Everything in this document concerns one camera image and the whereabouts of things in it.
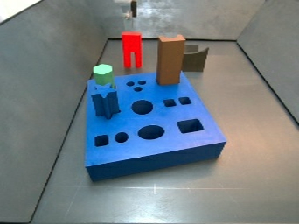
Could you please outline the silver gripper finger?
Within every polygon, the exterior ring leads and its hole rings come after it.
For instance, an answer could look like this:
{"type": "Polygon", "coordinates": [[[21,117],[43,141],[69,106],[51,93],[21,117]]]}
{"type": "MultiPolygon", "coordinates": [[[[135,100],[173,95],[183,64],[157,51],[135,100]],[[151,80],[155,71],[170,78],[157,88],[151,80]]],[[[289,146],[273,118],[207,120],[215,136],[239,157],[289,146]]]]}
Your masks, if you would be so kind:
{"type": "Polygon", "coordinates": [[[130,9],[126,12],[126,19],[137,17],[137,0],[130,1],[130,9]]]}

